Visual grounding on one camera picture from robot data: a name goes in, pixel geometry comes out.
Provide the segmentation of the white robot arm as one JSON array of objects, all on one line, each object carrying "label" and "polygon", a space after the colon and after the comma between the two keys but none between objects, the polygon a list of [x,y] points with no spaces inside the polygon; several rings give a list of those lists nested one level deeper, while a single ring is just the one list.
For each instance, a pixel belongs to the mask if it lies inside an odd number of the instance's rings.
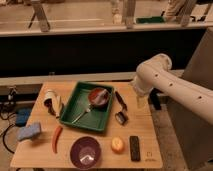
[{"label": "white robot arm", "polygon": [[172,61],[160,53],[140,63],[131,85],[139,97],[156,88],[213,125],[213,90],[183,80],[169,72]]}]

